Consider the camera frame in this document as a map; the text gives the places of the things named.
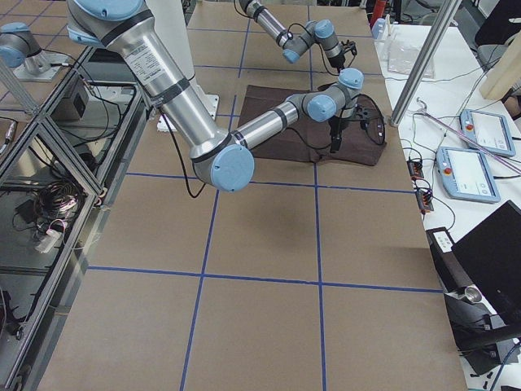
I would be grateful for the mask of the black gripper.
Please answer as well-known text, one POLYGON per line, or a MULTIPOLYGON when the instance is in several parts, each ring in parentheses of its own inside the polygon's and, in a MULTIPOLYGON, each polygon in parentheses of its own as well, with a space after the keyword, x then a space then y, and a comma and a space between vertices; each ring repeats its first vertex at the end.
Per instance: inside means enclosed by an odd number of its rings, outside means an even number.
POLYGON ((349 119, 333 116, 328 120, 328 125, 330 126, 330 137, 331 137, 331 147, 330 153, 336 153, 339 151, 342 143, 342 134, 343 131, 349 125, 349 119))
POLYGON ((344 53, 340 53, 335 56, 329 57, 328 62, 332 68, 344 69, 345 55, 344 53))

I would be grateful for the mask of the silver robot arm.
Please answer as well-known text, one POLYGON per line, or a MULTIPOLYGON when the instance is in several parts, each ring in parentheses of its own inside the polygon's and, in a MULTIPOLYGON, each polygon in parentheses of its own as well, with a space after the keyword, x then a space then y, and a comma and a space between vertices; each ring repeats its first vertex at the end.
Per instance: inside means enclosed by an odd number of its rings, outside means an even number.
POLYGON ((293 94, 283 103, 240 126, 220 128, 208 113, 188 78, 155 31, 155 17, 144 1, 69 1, 69 37, 86 46, 117 53, 190 148, 195 174, 220 191, 243 189, 255 169, 251 150, 284 131, 302 116, 324 122, 342 111, 351 112, 364 82, 356 68, 344 67, 344 48, 329 20, 309 21, 298 37, 258 1, 242 1, 247 18, 257 22, 296 62, 312 45, 319 45, 339 71, 338 80, 322 92, 293 94))
POLYGON ((297 24, 302 32, 294 34, 291 25, 285 27, 260 1, 239 1, 239 7, 247 18, 253 19, 275 40, 290 64, 318 45, 332 68, 337 71, 344 69, 346 50, 330 20, 309 20, 304 25, 297 24))

